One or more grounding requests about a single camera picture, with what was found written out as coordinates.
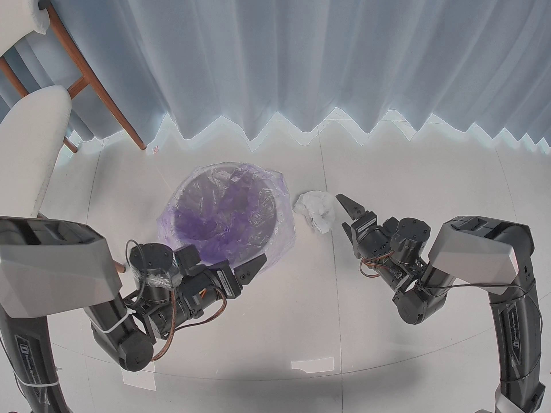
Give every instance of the curtain fold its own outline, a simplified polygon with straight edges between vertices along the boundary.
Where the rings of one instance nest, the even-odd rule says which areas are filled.
[[[252,139],[277,111],[309,132],[339,107],[366,132],[396,109],[416,130],[434,113],[551,143],[551,0],[52,1],[145,142],[166,112],[185,138],[224,115]],[[68,86],[51,37],[17,52],[37,85]],[[91,89],[70,124],[120,129]]]

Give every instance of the trash can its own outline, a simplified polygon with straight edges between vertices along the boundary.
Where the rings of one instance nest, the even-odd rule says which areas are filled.
[[[266,270],[295,243],[283,175],[248,163],[193,170],[159,217],[158,228],[159,238],[172,249],[194,244],[204,263],[227,259],[232,267],[265,253]]]

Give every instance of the chair backrest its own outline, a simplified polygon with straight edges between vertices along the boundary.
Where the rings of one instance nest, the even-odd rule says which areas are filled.
[[[50,17],[38,1],[0,0],[0,56],[30,32],[46,33]]]

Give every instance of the white floor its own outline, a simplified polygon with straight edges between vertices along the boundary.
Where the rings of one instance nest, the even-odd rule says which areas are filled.
[[[88,223],[123,261],[128,238],[156,241],[156,218],[178,184],[198,165],[246,161],[285,175],[293,201],[308,190],[344,193],[380,220],[418,217],[432,227],[460,214],[529,224],[532,260],[545,326],[541,381],[551,384],[551,151],[507,132],[461,133],[432,117],[415,133],[390,112],[370,134],[335,111],[313,133],[274,118],[248,142],[217,120],[184,141],[167,120],[148,150],[125,135],[62,151],[42,212]],[[50,319],[62,388],[75,413],[285,412],[471,413],[493,408],[498,355],[488,298],[479,289],[450,292],[446,305],[409,326],[390,289],[364,279],[340,223],[317,235],[295,215],[296,245],[261,274],[224,316],[176,336],[143,384],[125,384],[94,342],[82,311]],[[122,294],[134,289],[122,275]],[[323,361],[325,372],[292,369]],[[0,357],[0,410],[28,410]],[[547,394],[541,411],[551,410]]]

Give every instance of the white chair cushion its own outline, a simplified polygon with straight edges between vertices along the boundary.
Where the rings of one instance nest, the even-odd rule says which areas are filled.
[[[32,31],[45,34],[50,27],[47,10],[39,0],[0,0],[0,55]]]
[[[51,86],[17,102],[0,123],[0,216],[36,217],[63,145],[71,97]]]

